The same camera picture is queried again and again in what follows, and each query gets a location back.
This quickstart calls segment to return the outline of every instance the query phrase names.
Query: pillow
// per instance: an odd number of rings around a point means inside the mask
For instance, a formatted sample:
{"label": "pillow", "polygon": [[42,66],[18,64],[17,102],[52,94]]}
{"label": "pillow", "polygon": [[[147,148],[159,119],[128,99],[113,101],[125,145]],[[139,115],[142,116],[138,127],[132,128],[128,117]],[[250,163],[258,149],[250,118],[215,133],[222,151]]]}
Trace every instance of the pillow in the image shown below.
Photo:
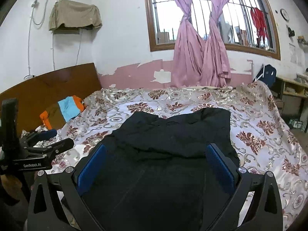
{"label": "pillow", "polygon": [[49,130],[58,130],[70,119],[78,116],[79,113],[84,111],[84,105],[81,102],[82,100],[75,95],[66,97],[62,101],[49,106],[40,114],[40,118]]}

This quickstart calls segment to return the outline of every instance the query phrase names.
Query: floral bedspread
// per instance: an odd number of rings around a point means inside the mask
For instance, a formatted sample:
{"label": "floral bedspread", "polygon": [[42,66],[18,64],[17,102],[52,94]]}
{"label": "floral bedspread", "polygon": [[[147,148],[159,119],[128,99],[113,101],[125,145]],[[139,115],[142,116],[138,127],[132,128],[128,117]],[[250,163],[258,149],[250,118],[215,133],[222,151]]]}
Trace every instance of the floral bedspread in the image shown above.
{"label": "floral bedspread", "polygon": [[[303,208],[308,191],[308,158],[289,127],[281,119],[274,98],[263,82],[220,89],[102,89],[84,100],[87,108],[68,122],[58,135],[45,143],[65,138],[75,142],[73,149],[60,154],[48,173],[75,166],[90,150],[136,111],[164,119],[189,114],[205,107],[219,107],[231,112],[231,143],[241,166],[250,173],[271,170],[276,177],[286,230]],[[248,210],[249,193],[240,223]]]}

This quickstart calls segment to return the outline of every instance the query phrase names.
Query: wooden headboard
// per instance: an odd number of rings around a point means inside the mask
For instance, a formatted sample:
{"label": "wooden headboard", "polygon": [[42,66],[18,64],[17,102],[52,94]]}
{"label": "wooden headboard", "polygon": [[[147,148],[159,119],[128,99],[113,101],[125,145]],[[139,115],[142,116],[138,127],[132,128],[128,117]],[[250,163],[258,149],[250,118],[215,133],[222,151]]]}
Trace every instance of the wooden headboard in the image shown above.
{"label": "wooden headboard", "polygon": [[18,99],[17,133],[30,131],[42,124],[39,115],[51,104],[67,96],[76,95],[86,98],[94,91],[100,90],[94,63],[87,63],[59,69],[26,80],[0,94],[2,101]]}

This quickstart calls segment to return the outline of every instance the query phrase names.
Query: black cloth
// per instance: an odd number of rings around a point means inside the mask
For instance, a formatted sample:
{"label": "black cloth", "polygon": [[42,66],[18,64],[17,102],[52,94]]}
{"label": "black cloth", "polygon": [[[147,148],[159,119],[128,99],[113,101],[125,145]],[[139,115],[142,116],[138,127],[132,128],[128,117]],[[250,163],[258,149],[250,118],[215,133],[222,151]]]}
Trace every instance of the black cloth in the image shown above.
{"label": "black cloth", "polygon": [[229,111],[205,108],[168,119],[135,112],[103,139],[107,158],[83,199],[106,231],[200,230],[226,202],[216,178],[206,179],[210,143],[239,166]]}

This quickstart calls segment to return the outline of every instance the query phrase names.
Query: metal screw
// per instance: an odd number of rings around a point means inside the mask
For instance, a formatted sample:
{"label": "metal screw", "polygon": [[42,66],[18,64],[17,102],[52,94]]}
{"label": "metal screw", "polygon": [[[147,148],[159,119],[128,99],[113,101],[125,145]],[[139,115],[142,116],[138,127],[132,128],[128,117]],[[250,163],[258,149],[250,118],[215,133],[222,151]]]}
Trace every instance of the metal screw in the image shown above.
{"label": "metal screw", "polygon": [[247,172],[247,169],[244,168],[244,167],[239,167],[239,168],[238,168],[238,171],[239,171],[240,173],[244,174],[244,173]]}
{"label": "metal screw", "polygon": [[67,173],[69,174],[69,173],[73,172],[73,170],[74,170],[73,167],[67,167],[67,168],[65,169],[65,172],[67,172]]}
{"label": "metal screw", "polygon": [[271,172],[271,171],[267,171],[267,175],[268,175],[269,177],[273,177],[273,176],[274,176],[273,172]]}
{"label": "metal screw", "polygon": [[43,170],[40,170],[39,172],[38,172],[38,176],[42,176],[44,174],[44,171]]}

